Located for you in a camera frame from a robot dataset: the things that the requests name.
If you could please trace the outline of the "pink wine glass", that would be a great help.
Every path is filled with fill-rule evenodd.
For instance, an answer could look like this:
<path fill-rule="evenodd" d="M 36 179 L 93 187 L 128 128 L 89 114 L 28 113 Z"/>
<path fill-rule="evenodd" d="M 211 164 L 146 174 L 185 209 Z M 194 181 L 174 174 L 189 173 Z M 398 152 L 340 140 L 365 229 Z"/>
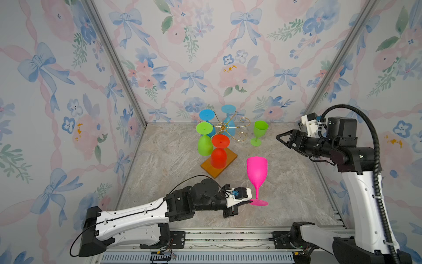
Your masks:
<path fill-rule="evenodd" d="M 268 206 L 268 202 L 259 198 L 259 189 L 267 179 L 268 160 L 264 157 L 250 157 L 247 159 L 247 175 L 249 181 L 255 187 L 255 199 L 251 205 Z"/>

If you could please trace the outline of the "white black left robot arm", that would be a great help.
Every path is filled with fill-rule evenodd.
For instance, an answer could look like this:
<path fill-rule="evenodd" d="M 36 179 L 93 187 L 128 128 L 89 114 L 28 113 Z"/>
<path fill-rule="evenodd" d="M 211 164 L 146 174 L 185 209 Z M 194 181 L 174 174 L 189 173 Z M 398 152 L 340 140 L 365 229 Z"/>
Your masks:
<path fill-rule="evenodd" d="M 86 212 L 77 256 L 95 256 L 109 247 L 129 244 L 161 249 L 171 242 L 171 222 L 189 220 L 197 211 L 222 211 L 223 217 L 229 218 L 238 215 L 239 206 L 251 202 L 251 189 L 229 184 L 221 187 L 204 176 L 194 186 L 175 187 L 165 197 L 141 206 L 117 211 L 94 206 Z"/>

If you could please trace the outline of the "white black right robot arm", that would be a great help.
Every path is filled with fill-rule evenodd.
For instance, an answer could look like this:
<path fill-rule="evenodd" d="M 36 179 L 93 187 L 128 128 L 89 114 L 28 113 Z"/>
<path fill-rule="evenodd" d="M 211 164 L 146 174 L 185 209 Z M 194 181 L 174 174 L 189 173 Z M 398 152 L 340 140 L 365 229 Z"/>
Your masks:
<path fill-rule="evenodd" d="M 280 240 L 307 246 L 297 256 L 308 258 L 314 248 L 335 256 L 341 264 L 410 264 L 412 257 L 400 249 L 385 209 L 381 175 L 374 168 L 375 150 L 357 145 L 357 124 L 353 118 L 331 117 L 326 137 L 318 135 L 321 124 L 308 121 L 306 132 L 298 129 L 279 134 L 276 139 L 312 161 L 327 161 L 342 174 L 353 211 L 355 234 L 342 238 L 311 222 L 295 222 Z"/>

